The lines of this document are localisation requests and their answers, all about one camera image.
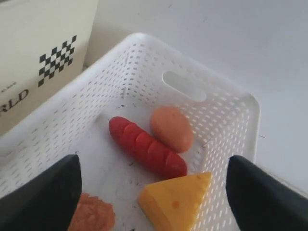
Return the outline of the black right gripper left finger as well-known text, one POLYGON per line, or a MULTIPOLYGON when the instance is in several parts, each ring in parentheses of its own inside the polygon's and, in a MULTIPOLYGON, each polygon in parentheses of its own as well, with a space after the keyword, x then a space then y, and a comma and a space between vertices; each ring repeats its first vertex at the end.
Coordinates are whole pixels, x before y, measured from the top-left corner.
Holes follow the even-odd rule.
POLYGON ((70 154, 0 200, 2 231, 66 231, 82 190, 79 157, 70 154))

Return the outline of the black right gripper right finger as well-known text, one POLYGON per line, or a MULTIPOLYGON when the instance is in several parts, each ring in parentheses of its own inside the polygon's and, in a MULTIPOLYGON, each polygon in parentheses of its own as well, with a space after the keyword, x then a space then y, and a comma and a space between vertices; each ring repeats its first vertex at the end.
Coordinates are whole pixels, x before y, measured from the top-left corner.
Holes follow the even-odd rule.
POLYGON ((226 194, 242 231, 306 231, 308 200, 240 155, 229 158, 226 194))

